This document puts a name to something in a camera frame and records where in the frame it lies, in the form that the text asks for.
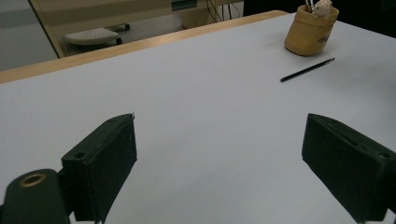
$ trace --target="pen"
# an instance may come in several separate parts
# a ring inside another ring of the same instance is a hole
[[[308,68],[305,68],[304,70],[301,70],[300,72],[296,72],[296,73],[294,73],[294,74],[291,74],[290,76],[282,77],[282,78],[280,79],[280,82],[284,82],[284,81],[287,81],[287,80],[292,79],[292,78],[294,78],[294,77],[300,76],[300,75],[302,75],[302,74],[304,74],[304,73],[310,72],[310,71],[312,71],[312,70],[314,70],[314,69],[317,69],[317,68],[319,68],[319,67],[321,67],[321,66],[324,66],[324,65],[326,65],[326,64],[328,64],[328,63],[331,63],[332,61],[334,61],[334,59],[335,59],[335,58],[326,60],[326,61],[324,61],[323,63],[315,64],[315,65],[313,65],[313,66],[310,66],[310,67],[308,67]]]

